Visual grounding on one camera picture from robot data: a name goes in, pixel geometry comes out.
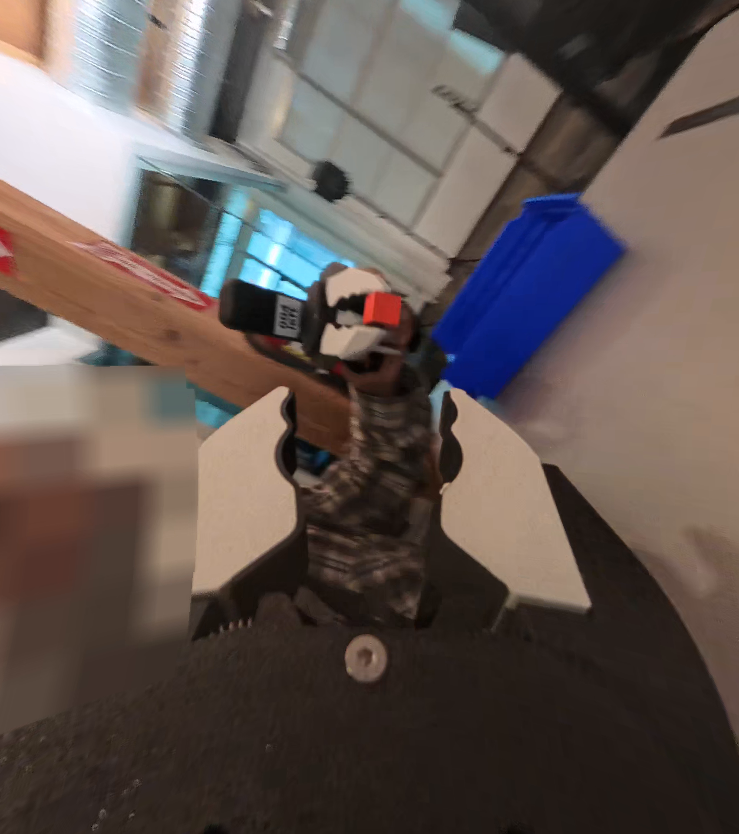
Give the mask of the person's left hand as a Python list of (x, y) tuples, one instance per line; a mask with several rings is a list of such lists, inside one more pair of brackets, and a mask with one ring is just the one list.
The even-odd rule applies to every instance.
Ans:
[(381, 399), (398, 395), (406, 360), (418, 348), (420, 341), (419, 317), (408, 303), (402, 305), (398, 327), (389, 331), (387, 336), (388, 346), (395, 352), (381, 355), (376, 370), (367, 370), (367, 364), (362, 365), (360, 372), (346, 364), (342, 366), (341, 376), (354, 391)]

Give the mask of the person's left forearm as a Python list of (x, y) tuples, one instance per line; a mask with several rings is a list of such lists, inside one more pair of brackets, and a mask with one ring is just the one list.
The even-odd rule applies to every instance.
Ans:
[(301, 489), (309, 568), (298, 601), (316, 619), (413, 626), (426, 587), (416, 508), (429, 483), (429, 394), (406, 367), (393, 394), (350, 399), (343, 455)]

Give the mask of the silver ventilation duct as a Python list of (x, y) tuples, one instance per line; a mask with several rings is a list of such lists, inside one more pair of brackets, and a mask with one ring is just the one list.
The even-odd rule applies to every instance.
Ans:
[(49, 70), (88, 102), (145, 113), (198, 142), (214, 119), (242, 12), (240, 1), (54, 2)]

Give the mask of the red wooden cube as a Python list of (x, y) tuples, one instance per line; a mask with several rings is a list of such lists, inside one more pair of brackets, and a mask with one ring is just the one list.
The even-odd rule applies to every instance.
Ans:
[(394, 293), (380, 292), (367, 294), (364, 298), (363, 325), (385, 330), (399, 327), (403, 309), (403, 298)]

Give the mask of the large glass window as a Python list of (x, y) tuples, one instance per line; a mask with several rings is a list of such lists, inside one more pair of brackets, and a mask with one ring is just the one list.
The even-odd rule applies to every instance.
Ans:
[(263, 207), (248, 189), (231, 186), (218, 202), (215, 231), (208, 233), (195, 286), (218, 298), (237, 278), (246, 284), (305, 300), (333, 252), (287, 218)]

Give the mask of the wooden panel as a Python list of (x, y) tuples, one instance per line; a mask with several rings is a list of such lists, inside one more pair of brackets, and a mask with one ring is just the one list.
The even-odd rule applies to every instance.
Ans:
[(342, 455), (350, 401), (320, 381), (258, 353), (224, 328), (214, 308), (197, 311), (82, 245), (106, 243), (0, 180), (0, 232), (13, 265), (0, 288), (141, 359), (179, 368), (199, 388), (247, 407), (285, 386), (295, 394), (297, 434)]

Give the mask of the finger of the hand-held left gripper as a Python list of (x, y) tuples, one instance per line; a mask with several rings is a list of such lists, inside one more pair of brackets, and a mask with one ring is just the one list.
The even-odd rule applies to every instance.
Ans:
[(337, 360), (364, 360), (371, 354), (396, 355), (390, 328), (365, 324), (353, 311), (336, 311), (322, 331), (319, 354)]
[(335, 272), (327, 270), (325, 277), (327, 305), (337, 305), (341, 300), (354, 296), (386, 294), (391, 289), (382, 275), (363, 268), (346, 267)]

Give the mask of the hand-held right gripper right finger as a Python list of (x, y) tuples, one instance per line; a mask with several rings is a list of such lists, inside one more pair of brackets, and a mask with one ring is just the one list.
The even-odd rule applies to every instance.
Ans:
[(506, 589), (503, 609), (591, 609), (537, 453), (464, 391), (445, 392), (439, 529)]

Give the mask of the blue plastic bin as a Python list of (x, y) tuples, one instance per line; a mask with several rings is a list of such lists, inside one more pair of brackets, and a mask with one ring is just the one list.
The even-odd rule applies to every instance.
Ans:
[(443, 380), (496, 398), (625, 251), (579, 194), (527, 199), (432, 330)]

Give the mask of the black ceiling device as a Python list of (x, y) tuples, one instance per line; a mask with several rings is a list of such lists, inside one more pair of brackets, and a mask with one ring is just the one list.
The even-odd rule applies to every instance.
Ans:
[(327, 203), (338, 203), (350, 195), (351, 181), (346, 172), (332, 161), (316, 162), (310, 172), (312, 193)]

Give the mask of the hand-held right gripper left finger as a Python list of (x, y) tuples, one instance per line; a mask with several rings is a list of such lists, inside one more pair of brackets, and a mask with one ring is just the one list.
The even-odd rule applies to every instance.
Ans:
[(292, 593), (304, 577), (295, 422), (294, 394), (281, 386), (201, 443), (194, 596)]

